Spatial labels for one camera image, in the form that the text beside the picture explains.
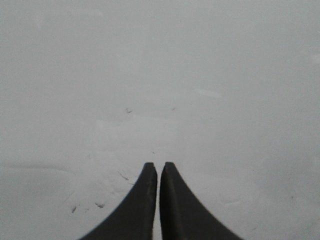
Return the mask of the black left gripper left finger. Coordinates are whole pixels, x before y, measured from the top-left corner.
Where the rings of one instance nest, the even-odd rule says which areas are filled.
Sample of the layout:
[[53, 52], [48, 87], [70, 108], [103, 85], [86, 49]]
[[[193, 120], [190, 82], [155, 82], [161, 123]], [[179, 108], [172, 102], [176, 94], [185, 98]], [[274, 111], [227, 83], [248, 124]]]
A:
[[126, 197], [83, 240], [151, 240], [157, 199], [157, 172], [146, 162]]

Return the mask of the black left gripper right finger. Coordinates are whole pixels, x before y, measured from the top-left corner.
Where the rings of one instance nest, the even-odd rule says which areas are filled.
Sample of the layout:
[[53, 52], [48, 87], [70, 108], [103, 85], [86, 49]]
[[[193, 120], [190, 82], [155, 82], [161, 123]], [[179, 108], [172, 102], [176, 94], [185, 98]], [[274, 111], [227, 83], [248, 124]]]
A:
[[197, 199], [173, 162], [160, 179], [159, 213], [164, 240], [239, 240]]

